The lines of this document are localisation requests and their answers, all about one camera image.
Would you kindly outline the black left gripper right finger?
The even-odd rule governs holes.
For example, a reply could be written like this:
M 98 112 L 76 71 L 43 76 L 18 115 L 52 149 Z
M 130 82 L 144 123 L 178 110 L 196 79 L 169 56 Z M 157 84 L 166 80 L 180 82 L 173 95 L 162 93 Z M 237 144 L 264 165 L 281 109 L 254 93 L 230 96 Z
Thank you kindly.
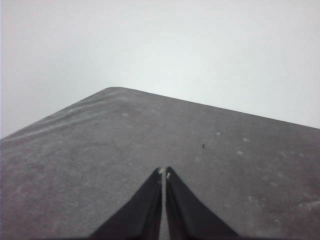
M 172 167 L 166 168 L 166 214 L 171 238 L 238 238 L 206 207 Z

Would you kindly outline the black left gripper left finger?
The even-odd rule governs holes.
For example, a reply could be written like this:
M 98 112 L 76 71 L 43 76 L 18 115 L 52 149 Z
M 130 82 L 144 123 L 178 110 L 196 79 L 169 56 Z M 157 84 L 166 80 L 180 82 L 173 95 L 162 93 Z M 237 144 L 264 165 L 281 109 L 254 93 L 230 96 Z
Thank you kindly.
M 132 198 L 91 238 L 158 238 L 162 217 L 162 170 L 156 168 Z

